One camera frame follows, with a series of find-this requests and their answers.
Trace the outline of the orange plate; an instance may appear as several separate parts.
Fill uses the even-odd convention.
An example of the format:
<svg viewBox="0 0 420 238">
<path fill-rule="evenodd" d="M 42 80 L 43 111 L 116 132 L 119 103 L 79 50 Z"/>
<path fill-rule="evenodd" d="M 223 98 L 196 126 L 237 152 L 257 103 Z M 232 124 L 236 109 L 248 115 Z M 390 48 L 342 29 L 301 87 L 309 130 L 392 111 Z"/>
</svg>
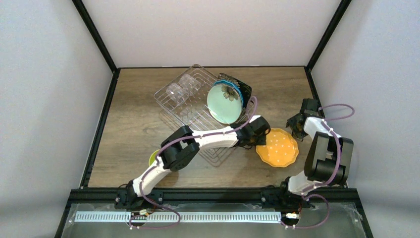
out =
<svg viewBox="0 0 420 238">
<path fill-rule="evenodd" d="M 266 144 L 256 146 L 256 153 L 270 166 L 285 168 L 296 161 L 299 148 L 289 132 L 272 128 L 266 135 Z"/>
</svg>

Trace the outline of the light blue floral plate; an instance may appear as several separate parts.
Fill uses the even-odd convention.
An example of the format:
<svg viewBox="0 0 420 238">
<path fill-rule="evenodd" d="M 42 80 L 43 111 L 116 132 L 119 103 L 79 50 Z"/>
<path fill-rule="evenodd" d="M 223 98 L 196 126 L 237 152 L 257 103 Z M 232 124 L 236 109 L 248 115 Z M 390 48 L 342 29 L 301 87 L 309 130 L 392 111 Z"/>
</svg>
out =
<svg viewBox="0 0 420 238">
<path fill-rule="evenodd" d="M 223 124 L 234 123 L 242 113 L 242 100 L 235 88 L 218 84 L 213 86 L 207 96 L 210 114 Z"/>
</svg>

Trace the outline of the black floral square plate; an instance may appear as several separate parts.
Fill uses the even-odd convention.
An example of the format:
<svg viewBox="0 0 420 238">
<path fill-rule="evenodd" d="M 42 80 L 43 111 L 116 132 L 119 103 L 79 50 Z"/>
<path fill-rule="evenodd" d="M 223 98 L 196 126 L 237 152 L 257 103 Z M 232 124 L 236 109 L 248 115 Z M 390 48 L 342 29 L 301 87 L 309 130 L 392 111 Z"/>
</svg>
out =
<svg viewBox="0 0 420 238">
<path fill-rule="evenodd" d="M 239 79 L 237 79 L 237 78 L 235 78 L 233 76 L 230 76 L 228 74 L 225 74 L 225 73 L 220 73 L 218 75 L 218 79 L 219 80 L 225 80 L 225 81 L 231 82 L 234 85 L 236 85 L 236 87 L 241 92 L 242 98 L 244 100 L 243 107 L 246 108 L 247 105 L 248 105 L 248 102 L 249 102 L 249 100 L 251 98 L 251 95 L 252 95 L 252 88 L 251 88 L 251 86 L 249 86 L 248 84 L 242 82 L 241 80 L 239 80 Z"/>
</svg>

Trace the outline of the metal wire dish rack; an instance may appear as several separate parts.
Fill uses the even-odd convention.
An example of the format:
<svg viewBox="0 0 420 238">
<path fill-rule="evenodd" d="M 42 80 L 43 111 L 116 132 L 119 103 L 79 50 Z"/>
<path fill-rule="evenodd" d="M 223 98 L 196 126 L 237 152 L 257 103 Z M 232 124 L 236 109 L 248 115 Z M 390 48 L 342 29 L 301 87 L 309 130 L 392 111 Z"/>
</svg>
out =
<svg viewBox="0 0 420 238">
<path fill-rule="evenodd" d="M 179 79 L 184 74 L 193 76 L 202 86 L 196 94 L 189 96 L 185 103 L 176 106 L 167 95 L 166 89 L 171 83 L 178 84 Z M 157 103 L 168 114 L 169 118 L 167 119 L 167 123 L 174 124 L 173 130 L 177 130 L 183 125 L 188 125 L 192 130 L 199 131 L 223 129 L 227 126 L 213 118 L 207 107 L 208 92 L 213 84 L 219 81 L 218 75 L 214 75 L 204 67 L 195 64 L 154 94 Z M 252 115 L 253 108 L 254 103 L 249 100 L 247 107 L 242 108 L 242 113 L 233 123 L 233 126 L 239 127 L 246 122 Z"/>
</svg>

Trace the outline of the clear plastic glass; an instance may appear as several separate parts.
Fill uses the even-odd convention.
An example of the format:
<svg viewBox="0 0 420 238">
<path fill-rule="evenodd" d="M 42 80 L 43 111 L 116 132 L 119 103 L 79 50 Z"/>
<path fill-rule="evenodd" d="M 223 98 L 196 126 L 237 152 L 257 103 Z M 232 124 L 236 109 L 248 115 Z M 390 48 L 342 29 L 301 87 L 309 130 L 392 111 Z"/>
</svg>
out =
<svg viewBox="0 0 420 238">
<path fill-rule="evenodd" d="M 182 75 L 178 84 L 187 91 L 189 96 L 196 94 L 202 86 L 198 80 L 189 74 Z"/>
<path fill-rule="evenodd" d="M 176 83 L 171 83 L 167 87 L 166 93 L 176 106 L 185 103 L 189 97 L 188 92 Z"/>
</svg>

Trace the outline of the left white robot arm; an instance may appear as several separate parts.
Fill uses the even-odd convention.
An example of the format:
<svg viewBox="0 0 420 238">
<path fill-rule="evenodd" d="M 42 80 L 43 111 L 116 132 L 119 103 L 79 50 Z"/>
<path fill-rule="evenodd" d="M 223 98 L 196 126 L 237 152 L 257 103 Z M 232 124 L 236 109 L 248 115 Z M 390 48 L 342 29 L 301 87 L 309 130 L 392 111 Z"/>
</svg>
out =
<svg viewBox="0 0 420 238">
<path fill-rule="evenodd" d="M 214 148 L 251 148 L 266 144 L 271 127 L 260 116 L 253 116 L 243 124 L 230 124 L 221 129 L 199 131 L 184 125 L 161 143 L 154 161 L 137 178 L 129 181 L 129 198 L 148 195 L 169 173 L 185 168 L 202 150 Z"/>
</svg>

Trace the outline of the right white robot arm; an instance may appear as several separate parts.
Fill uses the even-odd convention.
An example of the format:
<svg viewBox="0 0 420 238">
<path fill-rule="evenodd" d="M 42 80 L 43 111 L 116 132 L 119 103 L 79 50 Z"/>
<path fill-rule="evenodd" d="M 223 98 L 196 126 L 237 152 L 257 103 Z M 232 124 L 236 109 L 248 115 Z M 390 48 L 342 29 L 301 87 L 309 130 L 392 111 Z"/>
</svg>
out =
<svg viewBox="0 0 420 238">
<path fill-rule="evenodd" d="M 339 135 L 321 116 L 316 99 L 303 99 L 300 111 L 287 120 L 291 135 L 302 141 L 312 140 L 304 169 L 288 177 L 281 186 L 290 196 L 307 198 L 311 191 L 326 186 L 344 186 L 347 182 L 354 148 L 353 140 Z"/>
</svg>

